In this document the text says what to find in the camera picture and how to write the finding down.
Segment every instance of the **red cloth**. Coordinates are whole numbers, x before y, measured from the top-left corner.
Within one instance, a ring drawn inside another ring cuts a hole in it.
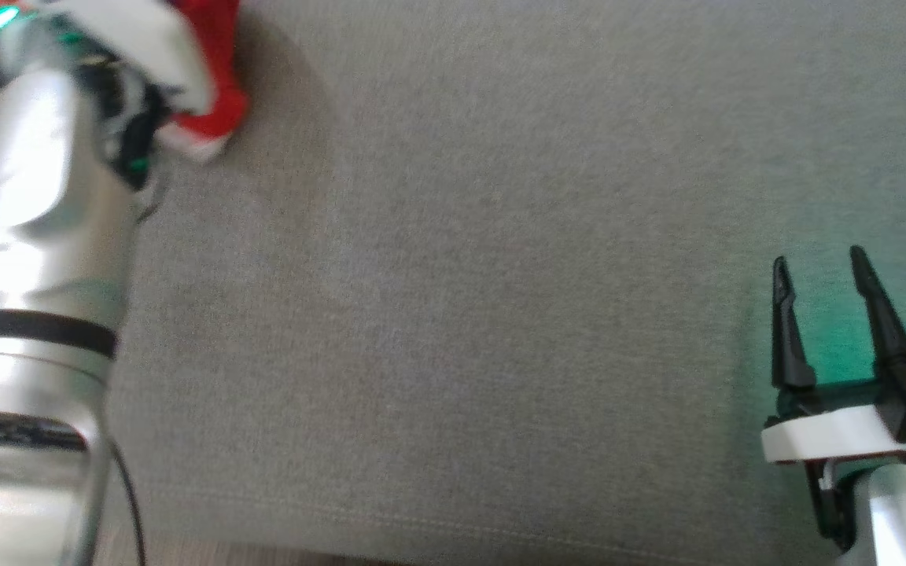
[[[233,71],[240,0],[177,0],[174,4],[194,27],[216,88],[212,114],[177,115],[174,119],[179,126],[201,136],[222,137],[237,129],[249,103]]]

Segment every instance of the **wooden floor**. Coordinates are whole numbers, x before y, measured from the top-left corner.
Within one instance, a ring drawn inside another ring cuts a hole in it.
[[[150,536],[150,566],[385,566],[353,558],[236,543]],[[94,566],[137,566],[131,531],[100,534]]]

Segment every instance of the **stitching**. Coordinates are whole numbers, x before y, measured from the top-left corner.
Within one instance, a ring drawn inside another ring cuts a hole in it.
[[[499,529],[499,527],[482,527],[476,524],[464,524],[451,522],[450,520],[433,520],[420,519],[414,516],[389,515],[388,513],[368,513],[359,512],[354,509],[338,508],[331,505],[307,504],[306,502],[296,502],[291,498],[282,497],[255,497],[248,494],[233,494],[233,492],[209,490],[203,487],[183,487],[175,486],[172,483],[143,483],[145,490],[153,491],[155,494],[169,494],[174,497],[202,497],[209,499],[226,499],[226,501],[247,502],[249,505],[256,506],[288,506],[292,509],[305,509],[307,512],[319,513],[319,515],[328,516],[334,520],[359,520],[367,524],[376,524],[382,527],[410,527],[418,531],[432,531],[439,534],[456,534],[465,535],[472,538],[484,538],[486,535],[494,535],[503,538],[514,538],[517,541],[524,541],[531,546],[544,547],[565,547],[574,549],[592,549],[613,554],[623,554],[627,556],[637,556],[641,558],[651,558],[676,564],[690,564],[694,566],[718,566],[713,562],[705,562],[694,558],[683,558],[679,556],[668,556],[657,554],[655,552],[635,550],[616,545],[595,543],[591,541],[581,541],[575,538],[551,537],[547,535],[535,535],[531,533],[521,533],[521,531],[510,531]]]

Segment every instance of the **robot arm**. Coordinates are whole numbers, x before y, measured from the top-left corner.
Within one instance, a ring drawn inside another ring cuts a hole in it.
[[[819,384],[803,351],[787,264],[775,261],[772,384],[779,394],[761,440],[768,461],[805,467],[819,533],[841,549],[838,565],[906,566],[906,330],[858,246],[852,269],[869,311],[874,376]],[[859,469],[838,477],[842,465]]]
[[[0,565],[89,564],[152,134],[212,82],[165,5],[60,0],[0,10],[0,87]]]

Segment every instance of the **black band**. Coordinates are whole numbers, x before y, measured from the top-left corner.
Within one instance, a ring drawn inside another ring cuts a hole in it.
[[[118,337],[105,326],[71,316],[35,311],[0,311],[0,337],[71,345],[114,358]]]

